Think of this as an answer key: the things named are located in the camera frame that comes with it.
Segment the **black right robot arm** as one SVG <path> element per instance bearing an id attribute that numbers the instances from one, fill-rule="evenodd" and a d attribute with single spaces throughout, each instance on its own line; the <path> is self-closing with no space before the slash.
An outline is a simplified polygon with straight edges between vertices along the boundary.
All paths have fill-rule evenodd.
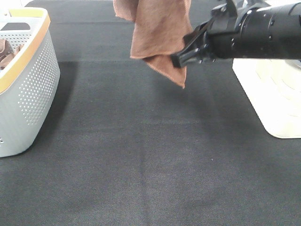
<path id="1" fill-rule="evenodd" d="M 170 56 L 175 68 L 216 59 L 300 60 L 301 4 L 227 0 L 183 40 L 184 48 Z"/>

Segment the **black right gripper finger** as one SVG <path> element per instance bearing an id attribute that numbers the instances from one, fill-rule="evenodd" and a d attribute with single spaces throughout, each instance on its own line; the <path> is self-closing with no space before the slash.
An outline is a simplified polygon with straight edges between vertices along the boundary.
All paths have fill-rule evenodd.
<path id="1" fill-rule="evenodd" d="M 183 50 L 170 55 L 172 64 L 175 68 L 184 68 L 190 63 L 203 62 L 203 49 Z"/>
<path id="2" fill-rule="evenodd" d="M 213 51 L 212 41 L 210 40 L 209 29 L 213 24 L 213 20 L 208 20 L 197 26 L 195 30 L 184 36 L 184 52 L 194 49 L 205 50 L 207 52 Z"/>

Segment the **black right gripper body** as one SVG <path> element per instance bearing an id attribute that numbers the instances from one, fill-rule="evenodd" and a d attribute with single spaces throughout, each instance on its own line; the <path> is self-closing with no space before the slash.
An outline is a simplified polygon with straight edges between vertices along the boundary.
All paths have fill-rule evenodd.
<path id="1" fill-rule="evenodd" d="M 242 35 L 246 10 L 245 0 L 227 0 L 211 10 L 202 38 L 203 60 L 247 57 Z"/>

